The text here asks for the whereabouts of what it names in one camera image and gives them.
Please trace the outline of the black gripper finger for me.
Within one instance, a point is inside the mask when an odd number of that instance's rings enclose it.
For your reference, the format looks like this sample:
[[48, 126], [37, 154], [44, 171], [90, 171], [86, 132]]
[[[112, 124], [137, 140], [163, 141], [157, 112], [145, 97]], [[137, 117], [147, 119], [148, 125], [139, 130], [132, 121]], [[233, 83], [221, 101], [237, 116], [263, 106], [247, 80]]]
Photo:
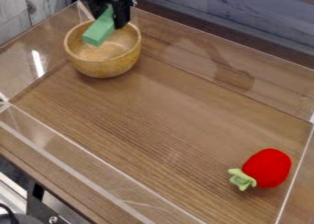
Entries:
[[124, 1], [114, 0], [112, 2], [113, 25], [121, 28], [129, 21], [129, 6]]
[[106, 10], [108, 6], [106, 3], [102, 1], [89, 1], [88, 2], [90, 14], [93, 18], [98, 18], [102, 12]]

